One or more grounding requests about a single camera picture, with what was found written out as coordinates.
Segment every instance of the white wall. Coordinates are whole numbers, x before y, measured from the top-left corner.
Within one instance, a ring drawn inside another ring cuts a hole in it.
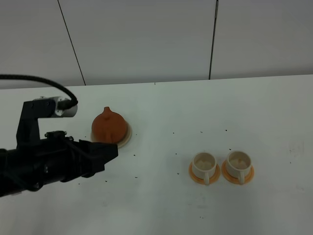
[[[83,85],[57,0],[2,0],[0,73],[37,75]],[[0,88],[44,86],[0,81]]]
[[[86,84],[207,79],[215,0],[60,0]]]
[[[220,0],[212,79],[313,73],[312,0]]]

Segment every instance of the table surface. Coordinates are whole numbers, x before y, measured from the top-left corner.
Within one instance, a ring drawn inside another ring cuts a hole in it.
[[[130,142],[91,178],[0,198],[1,235],[311,234],[313,75],[70,87],[73,118],[40,120],[41,137],[64,130],[90,140],[105,106],[132,126]],[[16,147],[22,104],[54,88],[1,90],[0,143]],[[243,186],[188,175],[207,151],[252,158]]]

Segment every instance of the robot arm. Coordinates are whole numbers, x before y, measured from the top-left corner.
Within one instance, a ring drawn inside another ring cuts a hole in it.
[[[76,112],[77,105],[63,97],[24,103],[17,148],[0,149],[0,196],[38,191],[56,181],[91,177],[118,156],[116,144],[76,142],[64,131],[48,132],[46,139],[40,139],[38,118],[73,117]]]

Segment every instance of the cup handle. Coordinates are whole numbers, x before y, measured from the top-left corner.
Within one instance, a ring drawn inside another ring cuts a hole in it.
[[[204,174],[204,183],[205,183],[206,185],[209,185],[209,184],[210,184],[209,172],[206,172],[206,173]]]
[[[240,173],[239,173],[238,180],[239,180],[239,183],[241,185],[243,185],[245,183],[245,174],[242,171],[240,171]]]

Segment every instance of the black cable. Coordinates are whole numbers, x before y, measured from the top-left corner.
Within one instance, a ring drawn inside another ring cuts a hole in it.
[[[34,82],[41,82],[48,84],[52,87],[55,87],[61,91],[63,91],[65,94],[67,94],[71,100],[68,100],[68,102],[63,102],[63,106],[59,107],[60,109],[70,109],[71,107],[75,106],[78,101],[76,96],[69,91],[69,89],[65,88],[61,84],[42,78],[42,77],[36,77],[36,76],[28,76],[28,75],[15,75],[15,74],[0,74],[0,80],[24,80],[24,81],[34,81]]]

